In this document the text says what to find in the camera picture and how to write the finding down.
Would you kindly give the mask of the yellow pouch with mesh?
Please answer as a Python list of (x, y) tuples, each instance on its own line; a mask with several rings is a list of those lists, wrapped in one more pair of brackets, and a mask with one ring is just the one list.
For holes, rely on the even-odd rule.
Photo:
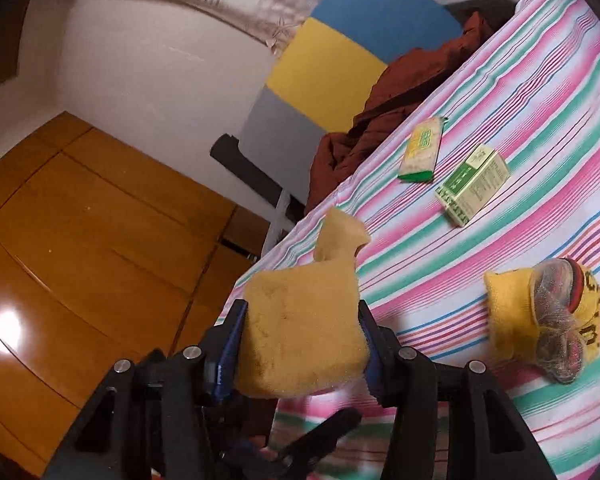
[(483, 275), (489, 340), (501, 361), (571, 384), (600, 355), (600, 284), (571, 258)]

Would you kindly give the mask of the green white small box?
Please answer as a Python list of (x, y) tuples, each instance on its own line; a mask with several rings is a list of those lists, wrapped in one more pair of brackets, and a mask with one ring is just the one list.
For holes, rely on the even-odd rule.
[(456, 226), (466, 226), (509, 179), (498, 151), (480, 144), (436, 188), (436, 197)]

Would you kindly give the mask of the wooden wardrobe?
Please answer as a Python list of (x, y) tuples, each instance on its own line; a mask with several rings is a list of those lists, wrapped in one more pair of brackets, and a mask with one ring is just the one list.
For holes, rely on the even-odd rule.
[(0, 159), (0, 454), (39, 476), (109, 367), (196, 344), (268, 222), (69, 113)]

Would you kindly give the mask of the striped pink green bedsheet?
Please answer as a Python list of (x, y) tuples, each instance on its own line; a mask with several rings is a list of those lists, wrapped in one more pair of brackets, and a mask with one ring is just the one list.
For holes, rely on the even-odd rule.
[[(510, 176), (464, 228), (430, 185), (396, 176), (408, 135), (446, 120), (436, 177), (484, 144)], [(401, 342), (445, 364), (491, 361), (483, 277), (569, 257), (600, 284), (600, 21), (585, 0), (524, 0), (514, 16), (258, 263), (312, 260), (329, 208), (361, 219), (362, 298)], [(531, 367), (492, 363), (561, 479), (600, 463), (600, 356), (570, 385)]]

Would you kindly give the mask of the dark red jacket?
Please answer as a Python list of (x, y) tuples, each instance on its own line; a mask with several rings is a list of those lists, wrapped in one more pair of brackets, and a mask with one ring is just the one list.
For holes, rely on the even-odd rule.
[(364, 110), (347, 132), (321, 138), (310, 170), (305, 212), (310, 212), (355, 173), (434, 90), (449, 79), (493, 34), (476, 11), (463, 33), (437, 50), (415, 48), (390, 63), (370, 90)]

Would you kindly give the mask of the grey yellow blue chair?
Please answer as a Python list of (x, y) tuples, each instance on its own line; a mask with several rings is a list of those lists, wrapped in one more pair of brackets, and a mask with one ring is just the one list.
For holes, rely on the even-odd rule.
[(273, 67), (242, 131), (222, 134), (210, 150), (275, 208), (253, 253), (265, 255), (298, 221), (322, 136), (350, 129), (390, 62), (460, 36), (474, 11), (500, 28), (519, 1), (321, 0)]

